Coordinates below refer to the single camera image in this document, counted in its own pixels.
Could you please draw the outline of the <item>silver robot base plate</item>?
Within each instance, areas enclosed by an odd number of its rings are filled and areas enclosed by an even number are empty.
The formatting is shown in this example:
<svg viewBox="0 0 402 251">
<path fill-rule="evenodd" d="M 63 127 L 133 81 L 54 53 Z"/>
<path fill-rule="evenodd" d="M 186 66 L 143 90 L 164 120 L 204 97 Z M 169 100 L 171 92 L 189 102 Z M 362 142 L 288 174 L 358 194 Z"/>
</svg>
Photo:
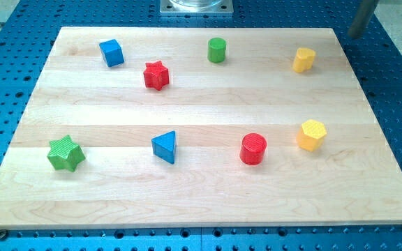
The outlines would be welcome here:
<svg viewBox="0 0 402 251">
<path fill-rule="evenodd" d="M 232 0 L 160 0 L 160 13 L 233 13 Z"/>
</svg>

